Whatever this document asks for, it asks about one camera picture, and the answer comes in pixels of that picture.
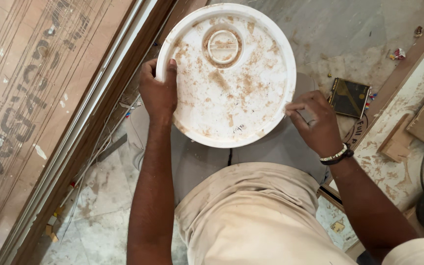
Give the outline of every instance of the left hand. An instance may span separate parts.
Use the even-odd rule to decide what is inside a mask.
[[[173,113],[178,105],[176,91],[177,65],[171,59],[166,68],[166,81],[155,80],[157,59],[142,65],[140,72],[140,95],[150,115],[150,123],[171,125]]]

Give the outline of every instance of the man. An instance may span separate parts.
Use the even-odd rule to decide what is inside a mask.
[[[190,265],[355,264],[332,243],[315,219],[316,190],[325,172],[295,168],[302,163],[294,163],[295,167],[286,161],[269,163],[265,158],[271,150],[255,152],[265,153],[259,162],[224,165],[204,180],[191,178],[194,187],[181,195],[183,190],[177,190],[177,186],[187,182],[176,179],[187,172],[177,166],[172,171],[172,152],[176,157],[176,148],[171,148],[172,115],[177,105],[176,62],[170,60],[165,83],[154,79],[155,68],[156,60],[145,63],[140,77],[149,130],[132,202],[127,264],[172,263],[174,216],[187,245]],[[302,117],[303,110],[311,114],[311,122]],[[329,168],[351,226],[366,250],[384,265],[424,264],[424,238],[417,238],[404,216],[349,152],[341,155],[343,143],[336,116],[324,96],[319,91],[304,93],[286,106],[286,114],[293,123],[287,127],[296,128],[311,152],[321,158],[333,157],[337,162]],[[282,139],[281,145],[299,139]],[[266,145],[272,143],[262,140]],[[300,155],[305,151],[300,147],[280,151],[284,156],[289,153]],[[175,159],[182,165],[182,158]],[[217,165],[221,165],[221,159],[217,159]],[[175,199],[179,203],[176,209]]]

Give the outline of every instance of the plastic lid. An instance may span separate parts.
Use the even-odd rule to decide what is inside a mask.
[[[273,130],[295,90],[292,49],[261,12],[238,4],[198,9],[166,38],[156,68],[164,81],[178,64],[173,121],[186,136],[221,148],[244,146]]]

